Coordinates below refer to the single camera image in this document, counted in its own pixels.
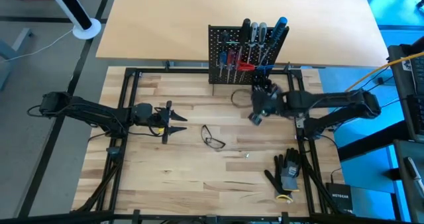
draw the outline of gray floor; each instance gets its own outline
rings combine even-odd
[[[101,0],[80,1],[93,17]],[[108,0],[102,18],[107,18],[112,3],[113,0]],[[0,0],[2,15],[65,17],[54,1]],[[0,38],[11,44],[24,27],[31,28],[35,35],[28,44],[27,53],[50,44],[72,28],[70,24],[63,23],[0,22]],[[398,38],[396,42],[407,42],[404,34],[399,31],[387,36],[390,39]],[[95,52],[100,38],[101,35],[93,41],[74,95],[98,101],[108,66],[161,65],[160,62],[96,59]],[[0,173],[3,174],[0,179],[0,219],[16,215],[52,124],[48,119],[27,116],[26,110],[39,104],[42,94],[66,89],[84,43],[69,34],[48,50],[20,59],[5,90],[0,93],[0,136],[3,138],[3,155],[0,156]],[[87,125],[72,119],[65,120],[31,215],[67,213],[70,210],[89,133],[90,127]]]

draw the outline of work glove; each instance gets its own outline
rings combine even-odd
[[[284,160],[283,156],[280,156],[280,160],[277,156],[274,156],[274,164],[276,165],[276,172],[274,177],[272,176],[269,170],[265,170],[264,173],[267,179],[269,179],[269,181],[273,185],[274,189],[276,190],[276,199],[283,199],[286,200],[288,203],[291,203],[293,201],[292,192],[283,190],[282,177],[280,176],[280,174]]]
[[[281,183],[283,190],[290,192],[298,192],[296,178],[300,172],[300,154],[294,148],[288,148],[286,152],[286,158],[281,167]]]

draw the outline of netgear logo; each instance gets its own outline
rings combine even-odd
[[[346,199],[349,198],[349,196],[343,195],[343,194],[333,194],[333,197],[346,198]]]

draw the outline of white lamp base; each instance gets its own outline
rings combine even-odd
[[[74,26],[72,33],[76,38],[87,40],[97,36],[101,30],[101,23],[97,19],[90,19],[91,27],[86,30],[78,29]]]

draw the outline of wooden table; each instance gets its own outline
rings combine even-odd
[[[367,0],[115,0],[98,58],[208,61],[207,26],[273,27],[290,32],[276,61],[377,67],[388,52]]]
[[[101,104],[117,106],[124,71],[124,67],[109,67]],[[303,73],[306,90],[321,93],[318,72]],[[172,121],[172,124],[188,129],[170,136],[168,144],[161,144],[156,137],[129,136],[116,213],[140,209],[143,214],[153,215],[279,216],[287,211],[290,216],[308,216],[302,174],[297,179],[301,191],[293,194],[295,202],[291,204],[274,199],[274,189],[264,175],[265,169],[274,172],[274,155],[285,154],[290,147],[297,148],[293,121],[269,117],[255,127],[247,119],[251,108],[237,109],[230,102],[229,95],[240,86],[215,85],[212,95],[213,86],[208,84],[207,76],[143,73],[135,103],[163,107],[167,100],[172,100],[174,110],[188,119],[185,123]],[[273,75],[271,79],[288,90],[286,75]],[[326,109],[311,111],[312,116],[326,113]],[[221,152],[203,143],[202,125],[209,127],[214,138],[226,142]],[[132,132],[147,130],[131,127]],[[99,133],[102,131],[94,129],[92,135]],[[108,146],[107,137],[93,139],[88,144],[73,209],[81,206],[100,183]],[[327,139],[317,140],[316,146],[323,181],[329,182],[330,173],[340,168],[337,149]],[[344,182],[340,172],[335,173],[335,181]],[[319,211],[313,184],[312,188],[315,208]]]

